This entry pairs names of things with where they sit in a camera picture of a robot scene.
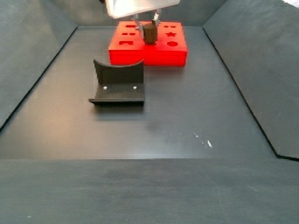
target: red foam block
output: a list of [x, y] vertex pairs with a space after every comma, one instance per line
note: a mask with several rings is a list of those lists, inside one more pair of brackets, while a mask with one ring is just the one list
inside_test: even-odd
[[183, 25], [176, 22], [161, 22], [158, 24], [156, 45], [145, 45], [136, 30], [134, 22], [118, 22], [108, 47], [112, 65], [129, 65], [144, 60], [144, 64], [148, 66], [183, 67], [187, 52]]

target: hole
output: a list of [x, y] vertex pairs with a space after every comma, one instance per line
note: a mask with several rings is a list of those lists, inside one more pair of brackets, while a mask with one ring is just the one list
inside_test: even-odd
[[166, 37], [175, 37], [176, 33], [175, 32], [168, 32], [165, 33]]
[[173, 42], [173, 41], [166, 42], [166, 45], [168, 45], [168, 46], [177, 46], [177, 42]]
[[118, 41], [120, 45], [132, 45], [133, 41]]

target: black bracket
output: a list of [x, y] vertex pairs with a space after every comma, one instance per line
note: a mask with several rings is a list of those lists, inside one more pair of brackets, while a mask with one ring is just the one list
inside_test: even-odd
[[109, 66], [93, 60], [97, 73], [97, 92], [93, 104], [144, 103], [144, 62], [129, 66]]

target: scratch mark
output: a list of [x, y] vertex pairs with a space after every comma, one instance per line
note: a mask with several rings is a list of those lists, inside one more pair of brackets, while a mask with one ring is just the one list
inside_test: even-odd
[[212, 148], [212, 145], [211, 145], [211, 141], [208, 140], [208, 145], [209, 145], [209, 147]]

